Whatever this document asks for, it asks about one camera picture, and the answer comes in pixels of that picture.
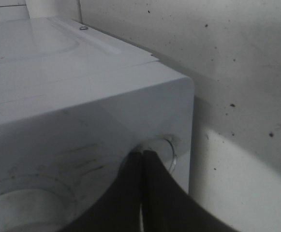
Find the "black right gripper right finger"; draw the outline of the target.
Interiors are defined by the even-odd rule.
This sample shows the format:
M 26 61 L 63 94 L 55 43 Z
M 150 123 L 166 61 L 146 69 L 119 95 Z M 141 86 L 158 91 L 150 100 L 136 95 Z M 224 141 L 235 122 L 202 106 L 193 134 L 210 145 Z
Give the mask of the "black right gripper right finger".
M 176 183 L 157 153 L 143 152 L 146 232 L 234 232 L 200 205 Z

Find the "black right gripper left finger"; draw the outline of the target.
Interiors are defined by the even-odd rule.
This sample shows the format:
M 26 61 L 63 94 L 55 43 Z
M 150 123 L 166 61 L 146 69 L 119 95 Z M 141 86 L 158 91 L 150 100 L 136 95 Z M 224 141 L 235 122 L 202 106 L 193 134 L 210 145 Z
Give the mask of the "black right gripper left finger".
M 139 232 L 142 153 L 129 153 L 103 196 L 61 232 Z

